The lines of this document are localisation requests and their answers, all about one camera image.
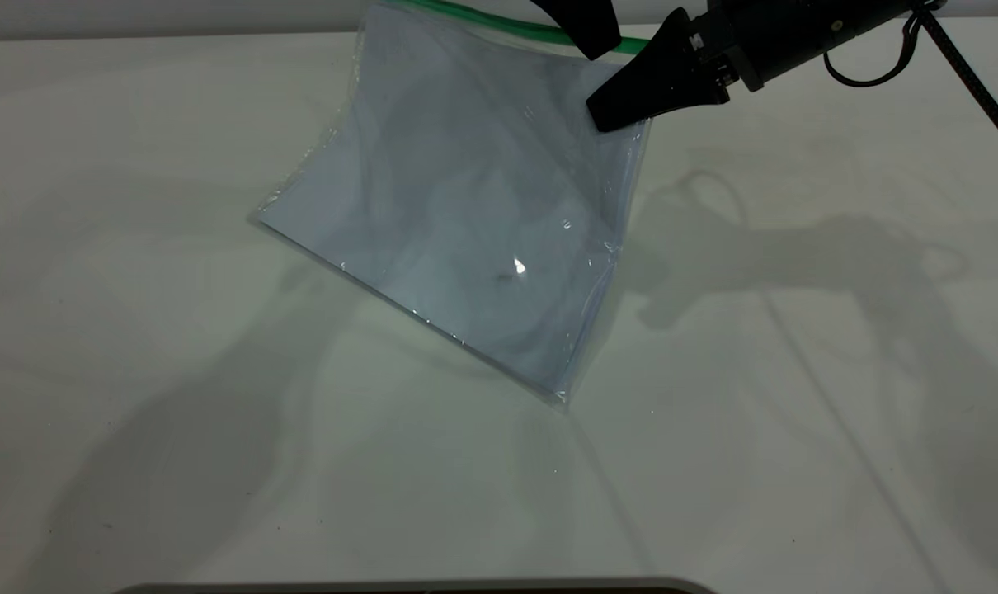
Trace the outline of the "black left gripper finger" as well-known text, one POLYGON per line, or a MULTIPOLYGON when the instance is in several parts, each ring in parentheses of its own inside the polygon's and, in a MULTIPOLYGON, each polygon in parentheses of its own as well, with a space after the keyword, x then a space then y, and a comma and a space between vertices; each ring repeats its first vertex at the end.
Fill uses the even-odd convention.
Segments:
POLYGON ((621 42, 612 1, 532 1, 571 39, 588 60, 597 60, 621 42))

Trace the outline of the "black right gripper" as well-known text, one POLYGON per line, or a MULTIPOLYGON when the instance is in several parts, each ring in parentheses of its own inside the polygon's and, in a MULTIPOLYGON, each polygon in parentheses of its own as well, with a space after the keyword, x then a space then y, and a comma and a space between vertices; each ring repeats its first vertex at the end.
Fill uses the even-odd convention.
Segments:
POLYGON ((692 106, 726 104, 732 70, 759 91, 823 52, 820 15, 812 1, 710 1, 692 20, 676 8, 586 99, 591 120, 611 133, 692 106))

